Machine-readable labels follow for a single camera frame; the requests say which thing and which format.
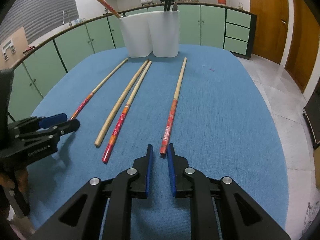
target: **metal bolt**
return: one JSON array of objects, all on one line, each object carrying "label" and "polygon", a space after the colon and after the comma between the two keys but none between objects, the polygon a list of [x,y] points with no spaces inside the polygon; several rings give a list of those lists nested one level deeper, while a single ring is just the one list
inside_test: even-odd
[{"label": "metal bolt", "polygon": [[130,168],[130,169],[127,170],[127,173],[128,173],[129,175],[134,175],[134,174],[137,173],[137,170],[136,170],[135,168]]},{"label": "metal bolt", "polygon": [[231,184],[232,179],[231,179],[230,177],[224,177],[224,178],[222,179],[222,182],[223,182],[224,184]]},{"label": "metal bolt", "polygon": [[100,180],[98,178],[92,178],[90,179],[90,184],[91,185],[97,185],[100,182]]},{"label": "metal bolt", "polygon": [[195,169],[191,168],[191,167],[187,167],[184,171],[186,174],[194,174],[195,173]]}]

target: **white plastic container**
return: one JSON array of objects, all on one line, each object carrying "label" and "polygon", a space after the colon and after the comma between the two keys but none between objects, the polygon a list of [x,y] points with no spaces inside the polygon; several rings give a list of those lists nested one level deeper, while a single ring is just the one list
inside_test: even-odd
[{"label": "white plastic container", "polygon": [[175,57],[179,52],[179,11],[149,12],[149,28],[153,54],[156,57]]},{"label": "white plastic container", "polygon": [[118,19],[129,57],[146,57],[152,51],[148,13]]}]

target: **gray roller shutter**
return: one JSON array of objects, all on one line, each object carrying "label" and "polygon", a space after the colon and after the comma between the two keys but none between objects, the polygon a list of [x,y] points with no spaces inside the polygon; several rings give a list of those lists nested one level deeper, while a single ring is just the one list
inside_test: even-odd
[{"label": "gray roller shutter", "polygon": [[62,25],[62,11],[70,20],[78,18],[75,0],[16,0],[0,25],[0,43],[24,27],[30,44],[47,32]]}]

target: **human hand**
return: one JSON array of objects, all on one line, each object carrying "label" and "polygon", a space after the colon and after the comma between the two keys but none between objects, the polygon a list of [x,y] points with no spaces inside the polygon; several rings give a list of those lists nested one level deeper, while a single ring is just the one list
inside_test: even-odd
[{"label": "human hand", "polygon": [[[27,168],[15,171],[15,176],[18,182],[18,189],[24,193],[28,190],[28,171]],[[0,185],[7,188],[15,188],[14,182],[8,175],[0,172]]]}]

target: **table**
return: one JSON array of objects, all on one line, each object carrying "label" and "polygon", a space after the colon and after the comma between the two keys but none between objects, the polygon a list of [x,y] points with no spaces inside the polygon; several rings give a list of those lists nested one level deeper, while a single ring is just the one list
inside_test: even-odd
[{"label": "table", "polygon": [[[73,114],[93,88],[127,57],[125,48],[89,56],[47,94],[34,115]],[[176,154],[206,176],[232,177],[283,228],[288,208],[286,164],[267,106],[250,76],[229,51],[181,45],[175,58],[156,58],[132,103],[108,164],[93,143],[106,117],[145,58],[131,58],[77,117],[78,131],[61,137],[59,151],[28,167],[29,218],[38,228],[90,178],[115,177],[155,150],[149,198],[132,201],[131,239],[190,239],[188,199],[170,192],[167,160],[159,149],[183,58],[182,81],[170,142]]]}]

